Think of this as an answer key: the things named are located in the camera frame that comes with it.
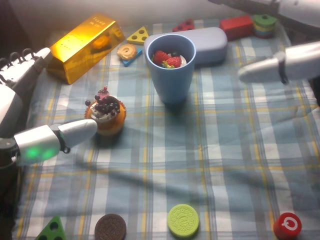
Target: gray case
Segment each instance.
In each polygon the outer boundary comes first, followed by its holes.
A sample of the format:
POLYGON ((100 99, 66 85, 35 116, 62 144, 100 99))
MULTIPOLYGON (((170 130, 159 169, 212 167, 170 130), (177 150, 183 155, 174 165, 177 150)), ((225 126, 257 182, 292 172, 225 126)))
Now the gray case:
POLYGON ((144 41, 144 54, 147 47, 157 37, 178 34, 189 38, 195 45, 195 64, 210 64, 222 62, 226 58, 228 40, 225 32, 218 27, 208 27, 188 31, 169 32, 149 36, 144 41))

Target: cup rim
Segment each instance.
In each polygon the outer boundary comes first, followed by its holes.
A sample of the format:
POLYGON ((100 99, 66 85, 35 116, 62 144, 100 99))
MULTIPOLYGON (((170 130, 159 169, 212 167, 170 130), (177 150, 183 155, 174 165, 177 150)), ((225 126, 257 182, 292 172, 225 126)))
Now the cup rim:
POLYGON ((154 66, 156 66, 157 68, 163 69, 163 70, 166 69, 166 70, 172 70, 172 71, 174 71, 174 70, 183 69, 184 67, 188 66, 188 65, 195 59, 196 54, 197 54, 197 49, 196 49, 196 46, 195 46, 194 42, 191 41, 188 37, 183 36, 183 35, 180 35, 180 34, 166 34, 166 35, 158 36, 157 38, 155 38, 154 40, 152 40, 152 42, 150 42, 149 45, 148 45, 148 47, 146 48, 146 58, 148 59, 148 61, 149 61, 151 64, 153 64, 154 66), (154 41, 158 40, 159 38, 164 38, 164 37, 167 37, 167 36, 179 36, 179 37, 182 37, 182 38, 187 39, 187 40, 192 44, 193 49, 194 49, 194 54, 193 54, 193 57, 191 58, 191 60, 190 60, 186 65, 181 66, 181 67, 177 67, 177 68, 163 68, 163 67, 160 67, 160 66, 158 66, 157 64, 155 64, 155 63, 150 59, 148 52, 149 52, 149 48, 150 48, 151 44, 152 44, 154 41))

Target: blue cup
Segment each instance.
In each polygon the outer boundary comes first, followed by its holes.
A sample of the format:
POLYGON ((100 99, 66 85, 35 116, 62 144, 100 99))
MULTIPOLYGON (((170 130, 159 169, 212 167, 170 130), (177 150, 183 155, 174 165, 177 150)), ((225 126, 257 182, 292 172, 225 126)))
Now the blue cup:
POLYGON ((154 88, 165 104, 179 104, 188 95, 195 69, 196 46, 187 37, 168 34, 154 39, 146 49, 146 63, 150 71, 154 88), (178 51, 187 64, 178 68, 163 68, 152 62, 156 51, 173 53, 178 51))

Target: green triangle block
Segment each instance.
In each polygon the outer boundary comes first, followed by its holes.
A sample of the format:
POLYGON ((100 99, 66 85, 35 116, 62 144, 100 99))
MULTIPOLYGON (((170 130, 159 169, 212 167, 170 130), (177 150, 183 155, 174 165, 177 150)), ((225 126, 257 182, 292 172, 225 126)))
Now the green triangle block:
POLYGON ((36 237, 36 240, 67 240, 60 217, 54 216, 36 237))

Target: plaid fabric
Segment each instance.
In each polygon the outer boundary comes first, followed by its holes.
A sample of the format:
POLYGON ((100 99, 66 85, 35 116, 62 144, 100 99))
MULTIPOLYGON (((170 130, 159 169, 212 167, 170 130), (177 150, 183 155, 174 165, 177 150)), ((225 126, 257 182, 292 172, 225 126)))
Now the plaid fabric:
MULTIPOLYGON (((175 25, 147 28, 152 35, 175 25)), ((218 25, 195 21, 196 28, 218 25)), ((114 50, 72 85, 44 72, 29 127, 82 119, 85 100, 105 85, 127 118, 116 141, 96 136, 27 168, 13 238, 33 240, 61 216, 68 240, 93 240, 98 219, 115 213, 128 240, 174 239, 167 213, 189 204, 200 219, 194 239, 273 240, 283 212, 300 217, 302 239, 320 239, 320 111, 311 88, 237 78, 239 67, 288 45, 280 26, 274 39, 230 42, 223 64, 195 70, 187 104, 175 114, 159 100, 144 57, 123 67, 114 50)))

